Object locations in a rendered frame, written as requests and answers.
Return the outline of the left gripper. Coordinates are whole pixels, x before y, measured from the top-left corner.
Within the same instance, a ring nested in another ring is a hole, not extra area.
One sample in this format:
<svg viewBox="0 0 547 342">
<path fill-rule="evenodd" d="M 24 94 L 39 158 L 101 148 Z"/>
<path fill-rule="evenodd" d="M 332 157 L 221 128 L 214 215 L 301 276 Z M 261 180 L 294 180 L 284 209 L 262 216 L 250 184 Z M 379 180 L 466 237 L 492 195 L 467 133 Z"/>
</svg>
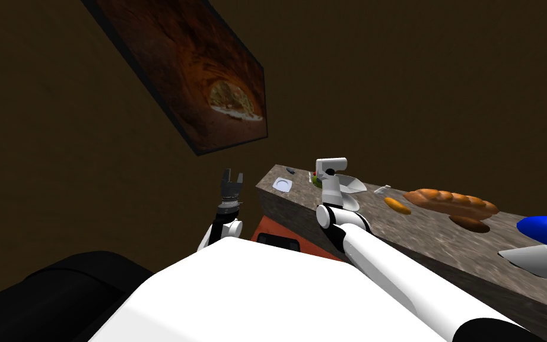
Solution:
<svg viewBox="0 0 547 342">
<path fill-rule="evenodd" d="M 243 173 L 239 173 L 236 182 L 230 182 L 231 169 L 225 169 L 221 179 L 221 203 L 219 207 L 238 207 L 243 187 Z"/>
</svg>

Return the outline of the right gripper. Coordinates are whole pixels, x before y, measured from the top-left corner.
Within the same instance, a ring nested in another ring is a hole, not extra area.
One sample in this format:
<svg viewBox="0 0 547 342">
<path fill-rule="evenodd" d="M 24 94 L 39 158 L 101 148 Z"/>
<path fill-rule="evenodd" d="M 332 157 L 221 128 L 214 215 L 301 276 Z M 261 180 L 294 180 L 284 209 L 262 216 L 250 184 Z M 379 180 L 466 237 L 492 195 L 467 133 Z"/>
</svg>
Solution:
<svg viewBox="0 0 547 342">
<path fill-rule="evenodd" d="M 345 170 L 348 161 L 345 157 L 326 158 L 316 160 L 316 176 L 318 178 L 324 175 L 334 175 L 337 171 Z"/>
</svg>

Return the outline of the grey bowl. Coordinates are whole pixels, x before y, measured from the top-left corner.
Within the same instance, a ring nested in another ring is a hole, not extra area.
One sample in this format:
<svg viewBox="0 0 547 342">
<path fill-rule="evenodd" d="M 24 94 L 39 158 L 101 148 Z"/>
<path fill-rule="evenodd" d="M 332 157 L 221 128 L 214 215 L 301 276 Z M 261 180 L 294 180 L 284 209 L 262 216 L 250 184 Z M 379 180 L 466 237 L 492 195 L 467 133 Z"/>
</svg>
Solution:
<svg viewBox="0 0 547 342">
<path fill-rule="evenodd" d="M 343 209 L 348 211 L 358 211 L 360 205 L 356 199 L 350 196 L 350 194 L 356 194 L 359 192 L 367 191 L 367 187 L 359 179 L 352 176 L 336 174 L 339 179 L 339 187 L 342 194 Z"/>
</svg>

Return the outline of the orange red box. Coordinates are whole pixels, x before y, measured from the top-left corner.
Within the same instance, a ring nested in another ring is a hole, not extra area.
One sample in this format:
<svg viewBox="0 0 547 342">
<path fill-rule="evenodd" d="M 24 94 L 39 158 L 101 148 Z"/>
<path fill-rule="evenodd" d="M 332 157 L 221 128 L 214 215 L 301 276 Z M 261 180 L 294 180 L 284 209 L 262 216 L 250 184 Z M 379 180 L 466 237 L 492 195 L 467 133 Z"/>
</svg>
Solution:
<svg viewBox="0 0 547 342">
<path fill-rule="evenodd" d="M 333 254 L 325 251 L 324 249 L 316 246 L 315 244 L 309 242 L 307 239 L 301 237 L 300 235 L 294 233 L 292 230 L 280 225 L 279 223 L 273 221 L 267 216 L 263 216 L 260 220 L 252 238 L 251 241 L 256 242 L 257 237 L 260 233 L 267 233 L 270 235 L 277 235 L 282 236 L 284 238 L 290 238 L 295 239 L 299 242 L 300 252 L 304 254 L 310 254 L 315 255 L 322 258 L 332 259 L 335 261 L 342 261 L 345 262 L 342 259 L 339 259 L 338 257 L 334 256 Z"/>
</svg>

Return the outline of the small orange bread roll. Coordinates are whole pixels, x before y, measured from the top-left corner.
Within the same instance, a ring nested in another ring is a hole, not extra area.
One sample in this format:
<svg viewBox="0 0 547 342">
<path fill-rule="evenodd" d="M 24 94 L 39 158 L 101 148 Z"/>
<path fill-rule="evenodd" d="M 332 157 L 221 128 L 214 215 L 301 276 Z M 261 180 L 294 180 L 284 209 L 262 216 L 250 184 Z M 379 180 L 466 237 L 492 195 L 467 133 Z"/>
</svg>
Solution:
<svg viewBox="0 0 547 342">
<path fill-rule="evenodd" d="M 403 215 L 411 215 L 411 210 L 406 207 L 404 204 L 399 202 L 398 200 L 391 198 L 391 197 L 385 197 L 384 202 L 386 205 L 388 205 L 393 211 L 403 214 Z"/>
</svg>

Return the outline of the dark red cave picture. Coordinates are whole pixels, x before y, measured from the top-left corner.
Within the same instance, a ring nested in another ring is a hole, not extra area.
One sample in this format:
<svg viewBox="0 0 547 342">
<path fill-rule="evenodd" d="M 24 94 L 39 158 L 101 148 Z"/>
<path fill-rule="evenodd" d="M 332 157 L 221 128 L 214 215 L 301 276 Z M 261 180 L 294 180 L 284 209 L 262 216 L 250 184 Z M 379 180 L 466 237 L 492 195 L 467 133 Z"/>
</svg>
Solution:
<svg viewBox="0 0 547 342">
<path fill-rule="evenodd" d="M 81 0 L 198 156 L 268 137 L 263 67 L 208 0 Z"/>
</svg>

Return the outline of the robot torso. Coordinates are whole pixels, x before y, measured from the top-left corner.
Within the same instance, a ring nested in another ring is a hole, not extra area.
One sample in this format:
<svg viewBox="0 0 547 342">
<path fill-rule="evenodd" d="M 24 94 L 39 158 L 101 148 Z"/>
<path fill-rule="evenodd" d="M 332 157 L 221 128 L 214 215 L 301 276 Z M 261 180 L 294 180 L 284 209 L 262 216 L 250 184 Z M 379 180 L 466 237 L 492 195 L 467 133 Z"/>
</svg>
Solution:
<svg viewBox="0 0 547 342">
<path fill-rule="evenodd" d="M 227 237 L 157 272 L 89 342 L 444 342 L 355 267 Z"/>
</svg>

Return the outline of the braided golden bread loaf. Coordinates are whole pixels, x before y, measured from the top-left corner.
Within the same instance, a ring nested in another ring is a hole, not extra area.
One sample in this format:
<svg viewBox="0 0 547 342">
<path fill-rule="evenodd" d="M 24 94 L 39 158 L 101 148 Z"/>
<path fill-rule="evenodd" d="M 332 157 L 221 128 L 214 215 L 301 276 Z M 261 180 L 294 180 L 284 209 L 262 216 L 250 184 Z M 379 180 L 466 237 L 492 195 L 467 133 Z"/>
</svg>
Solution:
<svg viewBox="0 0 547 342">
<path fill-rule="evenodd" d="M 491 202 L 449 191 L 417 189 L 404 193 L 403 197 L 423 209 L 475 220 L 489 219 L 500 212 Z"/>
</svg>

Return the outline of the brown oval bread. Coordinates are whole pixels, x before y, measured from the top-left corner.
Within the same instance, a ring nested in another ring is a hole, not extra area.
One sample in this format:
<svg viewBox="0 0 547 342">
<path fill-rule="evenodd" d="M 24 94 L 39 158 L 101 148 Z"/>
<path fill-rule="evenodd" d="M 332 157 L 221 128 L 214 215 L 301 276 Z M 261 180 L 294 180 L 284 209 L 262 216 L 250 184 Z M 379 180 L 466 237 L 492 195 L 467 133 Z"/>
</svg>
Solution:
<svg viewBox="0 0 547 342">
<path fill-rule="evenodd" d="M 462 216 L 449 216 L 449 219 L 457 226 L 474 233 L 488 233 L 490 227 L 480 220 Z"/>
</svg>

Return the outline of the pale grey curved dish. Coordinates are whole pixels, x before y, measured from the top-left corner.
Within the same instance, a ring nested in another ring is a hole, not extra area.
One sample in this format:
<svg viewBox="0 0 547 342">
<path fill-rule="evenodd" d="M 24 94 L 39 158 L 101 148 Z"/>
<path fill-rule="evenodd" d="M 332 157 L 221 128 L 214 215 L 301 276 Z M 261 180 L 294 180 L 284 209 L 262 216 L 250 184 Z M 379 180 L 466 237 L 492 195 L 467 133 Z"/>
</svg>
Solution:
<svg viewBox="0 0 547 342">
<path fill-rule="evenodd" d="M 508 249 L 499 251 L 498 255 L 516 267 L 547 278 L 547 245 Z"/>
</svg>

